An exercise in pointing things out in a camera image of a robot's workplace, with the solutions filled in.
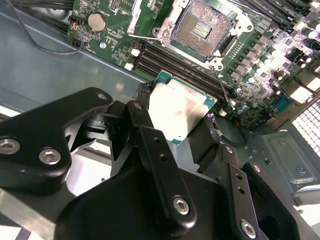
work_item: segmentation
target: black ram slot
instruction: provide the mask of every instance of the black ram slot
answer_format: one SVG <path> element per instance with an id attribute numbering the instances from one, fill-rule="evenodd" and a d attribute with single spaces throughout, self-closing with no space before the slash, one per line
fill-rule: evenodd
<path id="1" fill-rule="evenodd" d="M 220 98 L 220 99 L 224 99 L 222 92 L 220 89 L 214 89 L 213 87 L 216 87 L 215 85 L 210 85 L 210 84 L 205 84 L 203 81 L 201 80 L 197 80 L 196 78 L 190 78 L 188 75 L 182 73 L 181 71 L 179 71 L 179 69 L 174 69 L 168 65 L 161 65 L 159 64 L 159 62 L 154 61 L 152 58 L 148 58 L 146 56 L 142 56 L 139 60 L 138 60 L 139 64 L 143 64 L 144 66 L 153 66 L 154 68 L 158 68 L 159 73 L 160 71 L 166 70 L 169 73 L 173 74 L 174 76 L 192 84 L 195 85 L 196 87 L 198 87 L 199 89 L 203 90 L 204 92 L 206 92 L 207 94 L 211 94 L 216 98 Z"/>
<path id="2" fill-rule="evenodd" d="M 289 26 L 285 23 L 285 20 L 280 18 L 279 16 L 275 16 L 274 12 L 269 12 L 268 9 L 265 9 L 266 7 L 264 7 L 262 4 L 259 4 L 258 6 L 256 6 L 254 3 L 251 3 L 249 0 L 242 0 L 243 4 L 245 4 L 246 6 L 256 10 L 257 12 L 264 14 L 266 16 L 268 16 L 269 18 L 272 19 L 272 23 L 278 27 L 279 29 L 286 31 L 288 33 L 292 32 L 292 26 Z"/>
<path id="3" fill-rule="evenodd" d="M 284 6 L 278 0 L 260 0 L 260 1 L 268 5 L 270 4 L 269 6 L 275 7 L 274 9 L 278 11 L 280 14 L 282 14 L 283 16 L 285 16 L 288 22 L 293 23 L 294 20 L 296 19 L 295 16 L 290 14 L 290 11 L 289 12 L 284 11 Z"/>
<path id="4" fill-rule="evenodd" d="M 167 58 L 168 59 L 168 63 L 175 63 L 176 66 L 180 69 L 180 68 L 183 68 L 184 71 L 186 70 L 189 70 L 190 73 L 194 73 L 194 74 L 197 74 L 199 75 L 199 78 L 202 80 L 204 79 L 203 81 L 206 81 L 210 84 L 214 84 L 216 83 L 216 85 L 220 87 L 220 84 L 219 84 L 219 81 L 217 79 L 215 79 L 213 76 L 210 76 L 210 75 L 207 75 L 206 73 L 200 71 L 200 70 L 197 70 L 189 65 L 187 65 L 185 62 L 181 61 L 180 59 L 172 56 L 171 54 L 157 48 L 156 46 L 154 45 L 151 45 L 151 44 L 145 44 L 145 46 L 147 47 L 147 50 L 146 50 L 146 54 L 150 53 L 150 54 L 153 54 L 153 56 L 160 56 L 161 58 Z M 224 85 L 224 88 L 227 90 L 227 91 L 232 91 L 232 88 L 227 86 L 227 85 Z"/>
<path id="5" fill-rule="evenodd" d="M 179 73 L 179 75 L 183 76 L 184 79 L 197 80 L 199 83 L 202 83 L 206 87 L 214 88 L 218 93 L 223 94 L 220 85 L 215 84 L 209 79 L 203 79 L 201 76 L 197 75 L 197 72 L 189 71 L 188 69 L 181 69 L 179 65 L 173 65 L 172 62 L 165 61 L 163 58 L 159 58 L 157 55 L 151 54 L 151 52 L 145 52 L 143 54 L 143 57 L 148 59 L 149 61 L 157 60 L 159 63 L 162 63 L 162 67 L 164 69 L 168 69 L 168 72 L 175 71 L 176 73 Z"/>
<path id="6" fill-rule="evenodd" d="M 272 0 L 272 1 L 273 2 L 279 1 L 283 6 L 286 6 L 291 11 L 298 14 L 302 14 L 303 16 L 306 16 L 309 13 L 309 11 L 305 7 L 299 6 L 297 4 L 293 4 L 291 1 L 288 1 L 288 0 Z"/>

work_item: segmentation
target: motherboard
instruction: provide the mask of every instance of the motherboard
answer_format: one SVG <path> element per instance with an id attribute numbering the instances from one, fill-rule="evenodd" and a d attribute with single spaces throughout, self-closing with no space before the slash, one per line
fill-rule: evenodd
<path id="1" fill-rule="evenodd" d="M 320 3 L 311 0 L 75 0 L 85 49 L 147 81 L 162 71 L 252 129 L 320 88 Z M 71 24 L 68 40 L 79 43 Z"/>

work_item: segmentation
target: gray metal panel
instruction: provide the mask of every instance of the gray metal panel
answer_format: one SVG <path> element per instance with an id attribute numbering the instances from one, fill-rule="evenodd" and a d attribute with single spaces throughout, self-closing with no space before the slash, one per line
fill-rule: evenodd
<path id="1" fill-rule="evenodd" d="M 26 14 L 21 16 L 39 45 L 58 51 L 73 49 L 53 28 Z M 24 112 L 88 87 L 100 88 L 113 98 L 133 96 L 144 82 L 86 51 L 58 56 L 35 48 L 3 3 L 0 23 L 1 105 Z"/>

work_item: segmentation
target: black plastic bracket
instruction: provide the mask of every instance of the black plastic bracket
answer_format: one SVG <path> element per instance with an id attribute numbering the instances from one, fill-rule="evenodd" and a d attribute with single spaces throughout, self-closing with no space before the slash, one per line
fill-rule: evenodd
<path id="1" fill-rule="evenodd" d="M 1 122 L 0 140 L 18 144 L 15 152 L 0 153 L 0 187 L 36 193 L 57 190 L 71 166 L 70 149 L 80 125 L 112 103 L 109 94 L 92 87 Z M 40 160 L 45 149 L 58 152 L 55 164 Z"/>

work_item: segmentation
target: cpu socket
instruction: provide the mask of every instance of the cpu socket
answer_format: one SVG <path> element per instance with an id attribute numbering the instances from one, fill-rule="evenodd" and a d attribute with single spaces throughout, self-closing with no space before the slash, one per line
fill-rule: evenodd
<path id="1" fill-rule="evenodd" d="M 236 22 L 203 0 L 189 2 L 177 23 L 171 40 L 212 59 L 216 50 L 231 35 Z"/>

